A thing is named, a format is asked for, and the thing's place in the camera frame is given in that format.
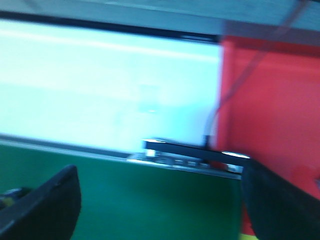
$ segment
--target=green board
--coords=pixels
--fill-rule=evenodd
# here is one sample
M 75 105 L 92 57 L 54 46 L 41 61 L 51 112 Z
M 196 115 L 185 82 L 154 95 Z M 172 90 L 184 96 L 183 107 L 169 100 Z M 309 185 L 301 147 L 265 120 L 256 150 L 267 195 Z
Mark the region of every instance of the green board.
M 239 238 L 238 180 L 0 142 L 0 192 L 36 188 L 68 164 L 82 192 L 72 240 Z

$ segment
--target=wall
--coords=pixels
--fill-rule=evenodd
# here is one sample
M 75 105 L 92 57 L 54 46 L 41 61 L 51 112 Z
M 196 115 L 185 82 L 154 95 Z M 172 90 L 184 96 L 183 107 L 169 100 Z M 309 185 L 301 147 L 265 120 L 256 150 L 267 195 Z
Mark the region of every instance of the wall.
M 263 41 L 227 37 L 221 95 Z M 221 109 L 217 148 L 247 154 L 320 199 L 320 48 L 277 42 Z
M 141 139 L 202 144 L 220 86 L 220 47 L 0 22 L 0 133 L 141 150 Z

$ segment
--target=red wall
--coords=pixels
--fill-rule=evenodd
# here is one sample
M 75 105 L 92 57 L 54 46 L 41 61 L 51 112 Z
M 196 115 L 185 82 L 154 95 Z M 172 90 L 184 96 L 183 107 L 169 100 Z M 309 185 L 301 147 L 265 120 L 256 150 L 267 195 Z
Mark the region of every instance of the red wall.
M 261 44 L 223 41 L 222 96 Z M 320 47 L 277 43 L 221 109 L 216 147 L 248 154 L 320 199 Z

